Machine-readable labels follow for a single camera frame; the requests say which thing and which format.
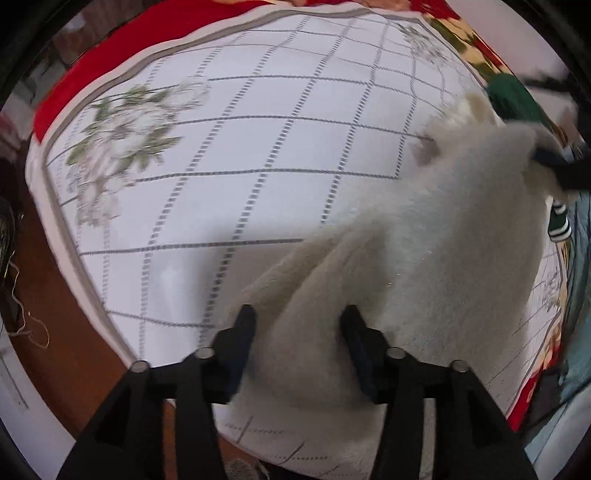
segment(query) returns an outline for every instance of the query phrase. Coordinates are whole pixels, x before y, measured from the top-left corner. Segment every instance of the metal screw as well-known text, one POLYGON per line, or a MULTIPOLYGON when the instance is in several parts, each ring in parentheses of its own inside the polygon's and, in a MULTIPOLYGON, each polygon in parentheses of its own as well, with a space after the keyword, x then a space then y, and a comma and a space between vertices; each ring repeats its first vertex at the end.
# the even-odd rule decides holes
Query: metal screw
POLYGON ((213 351, 213 348, 208 347, 208 346, 198 348, 195 351, 195 356, 197 358, 200 358, 201 360, 207 360, 208 358, 211 358, 214 355, 215 355, 215 352, 213 351))
POLYGON ((406 352, 400 347, 392 346, 386 350, 386 356, 395 360, 402 360, 406 356, 406 352))
POLYGON ((465 373, 470 370, 470 366, 464 360, 454 360, 452 362, 452 368, 456 372, 465 373))
POLYGON ((129 367, 134 374, 145 372, 148 368, 150 368, 150 364, 146 360, 138 360, 137 362, 132 363, 131 367, 129 367))

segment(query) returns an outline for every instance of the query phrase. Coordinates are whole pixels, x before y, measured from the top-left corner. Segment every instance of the bed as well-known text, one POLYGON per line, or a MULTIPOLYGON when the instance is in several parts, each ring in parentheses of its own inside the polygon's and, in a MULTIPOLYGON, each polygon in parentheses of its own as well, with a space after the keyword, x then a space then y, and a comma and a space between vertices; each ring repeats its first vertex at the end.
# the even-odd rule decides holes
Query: bed
MULTIPOLYGON (((231 300, 347 198, 420 171, 422 130, 444 104, 509 71, 431 4, 168 0, 56 86, 27 183, 62 275, 126 365, 207 345, 231 300)), ((547 239, 519 335, 486 385, 514 429, 556 362, 566 252, 547 239)), ((363 478, 280 423, 215 414, 258 458, 363 478)))

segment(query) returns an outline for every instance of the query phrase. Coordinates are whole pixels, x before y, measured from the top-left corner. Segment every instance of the wooden floor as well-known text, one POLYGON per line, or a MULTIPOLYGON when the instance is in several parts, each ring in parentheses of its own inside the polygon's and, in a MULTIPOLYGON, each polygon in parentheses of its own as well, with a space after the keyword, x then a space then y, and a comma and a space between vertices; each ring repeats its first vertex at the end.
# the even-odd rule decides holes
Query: wooden floor
MULTIPOLYGON (((24 181, 26 148, 20 152, 15 172, 0 172, 0 192, 10 197, 14 184, 23 217, 18 221, 14 262, 21 274, 17 296, 25 309, 42 320, 51 341, 45 350, 26 337, 12 338, 14 348, 31 381, 63 426, 74 436, 80 434, 92 414, 125 372, 125 367, 96 333, 61 276, 51 253, 35 204, 24 181)), ((43 328, 31 323, 35 338, 45 342, 43 328)), ((176 478, 174 466, 174 409, 165 408, 164 444, 167 479, 176 478)), ((220 440, 225 459, 253 459, 220 440)))

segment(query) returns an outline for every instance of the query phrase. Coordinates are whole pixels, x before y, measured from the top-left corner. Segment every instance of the white bedsheet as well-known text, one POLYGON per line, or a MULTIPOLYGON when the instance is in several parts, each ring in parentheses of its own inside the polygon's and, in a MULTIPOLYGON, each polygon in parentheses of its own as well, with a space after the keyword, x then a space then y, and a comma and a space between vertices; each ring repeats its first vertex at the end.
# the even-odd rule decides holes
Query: white bedsheet
MULTIPOLYGON (((207 344, 229 302, 352 197, 412 176, 425 123, 481 88, 416 14, 260 7, 93 82, 33 142, 27 180, 95 328, 126 363, 169 364, 207 344)), ((562 281, 548 243, 528 342, 505 346, 488 385, 504 410, 560 317, 562 281)), ((360 476, 280 424, 216 415, 260 458, 360 476)))

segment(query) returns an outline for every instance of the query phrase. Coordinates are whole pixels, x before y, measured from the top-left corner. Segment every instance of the striped sock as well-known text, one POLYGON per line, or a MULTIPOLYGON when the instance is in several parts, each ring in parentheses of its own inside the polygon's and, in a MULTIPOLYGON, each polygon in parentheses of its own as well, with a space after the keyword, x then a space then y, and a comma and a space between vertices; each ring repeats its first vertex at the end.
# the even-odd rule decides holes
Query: striped sock
POLYGON ((558 202, 552 202, 550 210, 550 222, 548 223, 548 235, 555 244, 566 240, 572 234, 569 218, 566 215, 566 205, 558 202))

